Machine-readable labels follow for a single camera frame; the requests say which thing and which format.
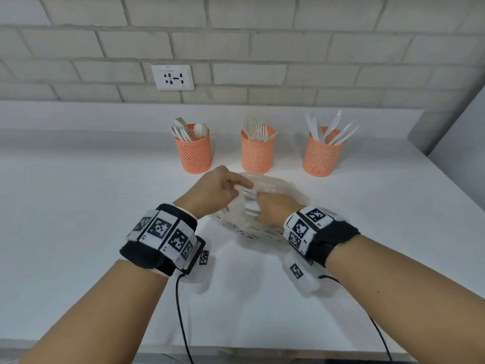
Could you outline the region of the white wall power outlet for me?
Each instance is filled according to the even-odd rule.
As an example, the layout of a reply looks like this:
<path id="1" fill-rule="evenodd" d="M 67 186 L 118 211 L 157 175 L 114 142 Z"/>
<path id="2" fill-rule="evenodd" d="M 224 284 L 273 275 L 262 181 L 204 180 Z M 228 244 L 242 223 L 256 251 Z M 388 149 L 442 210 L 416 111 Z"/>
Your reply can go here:
<path id="1" fill-rule="evenodd" d="M 190 65 L 152 65 L 155 85 L 158 91 L 194 91 Z"/>

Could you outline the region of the person's right hand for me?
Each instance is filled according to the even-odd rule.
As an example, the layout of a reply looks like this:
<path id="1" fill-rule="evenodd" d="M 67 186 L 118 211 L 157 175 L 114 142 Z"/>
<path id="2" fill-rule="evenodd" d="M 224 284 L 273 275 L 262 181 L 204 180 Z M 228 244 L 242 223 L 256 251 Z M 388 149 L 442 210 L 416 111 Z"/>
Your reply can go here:
<path id="1" fill-rule="evenodd" d="M 274 194 L 273 219 L 257 221 L 266 226 L 283 228 L 288 217 L 303 208 L 305 208 L 305 205 L 299 203 L 294 197 L 290 195 Z"/>

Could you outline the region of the black marker-tagged left wristband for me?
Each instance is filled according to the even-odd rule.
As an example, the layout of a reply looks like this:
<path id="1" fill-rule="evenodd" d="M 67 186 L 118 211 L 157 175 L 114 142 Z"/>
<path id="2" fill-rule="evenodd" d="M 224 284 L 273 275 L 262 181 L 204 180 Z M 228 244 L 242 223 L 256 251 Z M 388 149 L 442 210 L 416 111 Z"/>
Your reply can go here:
<path id="1" fill-rule="evenodd" d="M 196 235 L 193 214 L 163 203 L 147 211 L 126 236 L 120 249 L 123 259 L 164 277 L 176 271 L 189 275 L 196 266 L 209 263 L 207 243 Z"/>

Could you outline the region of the person's left forearm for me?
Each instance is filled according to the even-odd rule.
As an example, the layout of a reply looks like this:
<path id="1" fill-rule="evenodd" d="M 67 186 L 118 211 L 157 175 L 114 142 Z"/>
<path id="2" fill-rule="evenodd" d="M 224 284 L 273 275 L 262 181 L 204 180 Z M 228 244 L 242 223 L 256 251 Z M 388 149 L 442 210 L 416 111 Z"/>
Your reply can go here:
<path id="1" fill-rule="evenodd" d="M 167 282 L 116 261 L 18 364 L 132 364 Z"/>

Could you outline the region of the person's right forearm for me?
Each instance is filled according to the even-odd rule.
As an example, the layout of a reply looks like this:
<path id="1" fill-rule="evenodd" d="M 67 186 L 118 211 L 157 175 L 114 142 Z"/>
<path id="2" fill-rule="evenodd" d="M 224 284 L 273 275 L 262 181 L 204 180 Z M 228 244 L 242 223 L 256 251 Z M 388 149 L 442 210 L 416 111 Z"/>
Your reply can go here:
<path id="1" fill-rule="evenodd" d="M 335 247 L 326 268 L 420 364 L 485 364 L 485 299 L 362 235 Z"/>

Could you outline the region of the person's left hand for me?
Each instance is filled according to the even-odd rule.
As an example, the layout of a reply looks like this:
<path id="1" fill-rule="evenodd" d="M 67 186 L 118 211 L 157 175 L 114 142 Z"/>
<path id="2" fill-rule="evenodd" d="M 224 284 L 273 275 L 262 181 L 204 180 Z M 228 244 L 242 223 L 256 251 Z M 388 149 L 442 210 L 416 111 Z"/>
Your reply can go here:
<path id="1" fill-rule="evenodd" d="M 223 193 L 222 166 L 224 165 L 205 173 L 173 204 L 193 215 L 195 219 L 201 219 L 226 208 L 237 197 L 225 197 Z"/>

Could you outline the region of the orange mesh cup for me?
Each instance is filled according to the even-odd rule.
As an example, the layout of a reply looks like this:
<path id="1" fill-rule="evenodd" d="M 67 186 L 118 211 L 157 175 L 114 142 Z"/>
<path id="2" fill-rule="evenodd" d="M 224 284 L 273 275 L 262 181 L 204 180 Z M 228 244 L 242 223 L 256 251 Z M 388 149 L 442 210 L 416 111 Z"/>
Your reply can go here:
<path id="1" fill-rule="evenodd" d="M 346 141 L 339 145 L 328 145 L 308 134 L 306 153 L 303 160 L 303 170 L 314 177 L 329 176 L 337 165 L 340 154 Z"/>
<path id="2" fill-rule="evenodd" d="M 193 132 L 195 124 L 189 123 L 187 126 L 194 140 L 187 142 L 175 138 L 175 146 L 183 169 L 190 174 L 202 174 L 209 171 L 212 165 L 210 131 L 205 137 L 197 139 Z"/>
<path id="3" fill-rule="evenodd" d="M 265 142 L 250 141 L 243 130 L 240 132 L 242 168 L 246 172 L 265 174 L 272 167 L 276 131 L 272 127 L 265 126 L 265 128 L 268 137 L 273 137 Z"/>

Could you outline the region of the black marker-tagged wristband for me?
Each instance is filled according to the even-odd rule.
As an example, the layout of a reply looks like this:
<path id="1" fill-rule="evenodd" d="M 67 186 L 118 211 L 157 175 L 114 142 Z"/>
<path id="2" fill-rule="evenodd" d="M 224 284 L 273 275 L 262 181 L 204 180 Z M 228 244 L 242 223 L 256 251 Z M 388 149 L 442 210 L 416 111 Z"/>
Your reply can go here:
<path id="1" fill-rule="evenodd" d="M 193 214 L 163 203 L 147 211 L 126 236 L 120 249 L 123 259 L 164 277 L 176 271 L 189 275 L 196 266 L 209 263 L 207 243 L 196 235 Z"/>
<path id="2" fill-rule="evenodd" d="M 360 235 L 342 216 L 322 207 L 306 206 L 285 221 L 283 236 L 307 261 L 323 268 L 331 252 L 340 244 Z"/>

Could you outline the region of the bunch of white knives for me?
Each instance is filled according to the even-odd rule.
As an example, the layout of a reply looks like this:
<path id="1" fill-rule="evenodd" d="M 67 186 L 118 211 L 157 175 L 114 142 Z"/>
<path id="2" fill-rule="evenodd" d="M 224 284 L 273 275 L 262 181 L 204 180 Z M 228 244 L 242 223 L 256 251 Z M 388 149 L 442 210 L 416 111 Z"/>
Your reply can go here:
<path id="1" fill-rule="evenodd" d="M 342 130 L 338 131 L 337 134 L 333 134 L 341 121 L 342 118 L 342 110 L 340 109 L 334 119 L 332 120 L 331 124 L 327 127 L 327 129 L 323 130 L 322 127 L 319 125 L 316 117 L 312 117 L 309 113 L 306 113 L 306 123 L 309 128 L 309 134 L 311 138 L 316 140 L 317 142 L 325 145 L 330 146 L 338 146 L 346 142 L 355 132 L 358 131 L 360 128 L 360 124 L 353 121 L 350 122 L 347 126 L 345 126 Z"/>

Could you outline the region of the clear plastic bag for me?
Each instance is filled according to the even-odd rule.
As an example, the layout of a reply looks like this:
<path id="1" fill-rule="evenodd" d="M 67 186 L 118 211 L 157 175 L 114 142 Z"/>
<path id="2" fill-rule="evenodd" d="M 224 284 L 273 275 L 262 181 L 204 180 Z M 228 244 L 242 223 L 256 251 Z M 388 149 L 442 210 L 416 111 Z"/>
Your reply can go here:
<path id="1" fill-rule="evenodd" d="M 227 207 L 210 217 L 219 225 L 255 241 L 285 243 L 282 228 L 266 226 L 256 220 L 260 214 L 259 193 L 285 194 L 299 203 L 308 205 L 310 199 L 298 190 L 294 183 L 263 174 L 241 172 L 240 175 L 253 183 L 253 188 L 237 187 L 239 195 Z"/>

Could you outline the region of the bunch of white spoons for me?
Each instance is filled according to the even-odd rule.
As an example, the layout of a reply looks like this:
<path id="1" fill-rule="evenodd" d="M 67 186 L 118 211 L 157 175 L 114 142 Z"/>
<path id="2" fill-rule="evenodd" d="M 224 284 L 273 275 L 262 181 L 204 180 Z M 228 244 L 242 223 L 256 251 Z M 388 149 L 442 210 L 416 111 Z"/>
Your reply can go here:
<path id="1" fill-rule="evenodd" d="M 206 123 L 195 123 L 189 126 L 182 117 L 173 120 L 171 132 L 176 139 L 184 142 L 195 142 L 209 136 Z"/>

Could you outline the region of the bunch of white forks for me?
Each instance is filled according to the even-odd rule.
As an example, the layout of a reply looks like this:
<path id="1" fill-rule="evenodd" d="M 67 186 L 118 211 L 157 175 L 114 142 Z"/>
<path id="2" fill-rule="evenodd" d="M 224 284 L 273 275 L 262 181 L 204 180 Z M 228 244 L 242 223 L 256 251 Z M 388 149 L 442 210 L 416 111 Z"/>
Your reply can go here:
<path id="1" fill-rule="evenodd" d="M 246 139 L 252 142 L 265 143 L 276 138 L 277 132 L 270 134 L 270 127 L 263 125 L 255 117 L 246 116 L 243 120 L 242 130 Z"/>

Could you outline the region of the black marker-tagged right wristband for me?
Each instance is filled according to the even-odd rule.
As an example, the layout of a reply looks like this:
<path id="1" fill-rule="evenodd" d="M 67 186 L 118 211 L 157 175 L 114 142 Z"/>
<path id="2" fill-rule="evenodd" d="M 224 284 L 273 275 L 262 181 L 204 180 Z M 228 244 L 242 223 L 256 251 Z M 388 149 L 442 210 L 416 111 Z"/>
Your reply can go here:
<path id="1" fill-rule="evenodd" d="M 331 252 L 340 244 L 360 235 L 342 216 L 322 207 L 306 206 L 285 221 L 283 236 L 307 261 L 323 268 Z"/>

